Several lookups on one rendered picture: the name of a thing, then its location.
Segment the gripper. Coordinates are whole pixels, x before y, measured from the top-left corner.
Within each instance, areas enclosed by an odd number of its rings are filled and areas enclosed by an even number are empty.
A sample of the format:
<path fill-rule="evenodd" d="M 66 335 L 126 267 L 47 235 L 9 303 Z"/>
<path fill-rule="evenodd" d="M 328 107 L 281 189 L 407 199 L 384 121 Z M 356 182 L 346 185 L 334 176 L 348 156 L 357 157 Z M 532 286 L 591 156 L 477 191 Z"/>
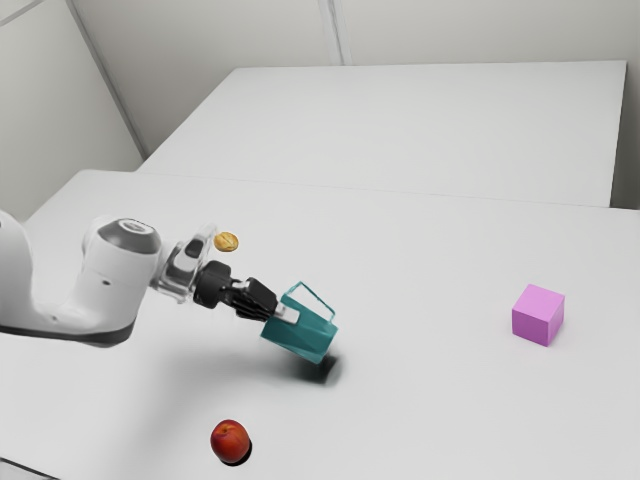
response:
<path fill-rule="evenodd" d="M 220 300 L 243 319 L 266 322 L 272 316 L 288 324 L 296 324 L 300 312 L 287 305 L 278 305 L 274 292 L 255 278 L 233 281 L 220 293 Z"/>

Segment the red peach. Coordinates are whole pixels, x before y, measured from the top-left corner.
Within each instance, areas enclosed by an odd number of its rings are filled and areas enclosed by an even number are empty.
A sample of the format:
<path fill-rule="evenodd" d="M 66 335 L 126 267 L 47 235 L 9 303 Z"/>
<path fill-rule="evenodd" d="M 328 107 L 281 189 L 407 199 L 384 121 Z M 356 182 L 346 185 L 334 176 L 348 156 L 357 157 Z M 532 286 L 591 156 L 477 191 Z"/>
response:
<path fill-rule="evenodd" d="M 225 419 L 213 428 L 210 446 L 220 461 L 237 464 L 247 457 L 252 444 L 246 429 L 239 422 Z"/>

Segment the pink cube block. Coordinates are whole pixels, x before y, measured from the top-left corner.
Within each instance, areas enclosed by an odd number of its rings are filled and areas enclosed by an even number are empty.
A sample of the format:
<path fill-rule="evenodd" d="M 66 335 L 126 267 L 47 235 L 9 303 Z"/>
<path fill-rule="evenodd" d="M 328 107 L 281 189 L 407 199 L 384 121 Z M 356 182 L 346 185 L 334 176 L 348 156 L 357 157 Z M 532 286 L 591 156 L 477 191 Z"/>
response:
<path fill-rule="evenodd" d="M 565 299 L 561 293 L 528 284 L 511 310 L 512 333 L 549 347 L 564 322 Z"/>

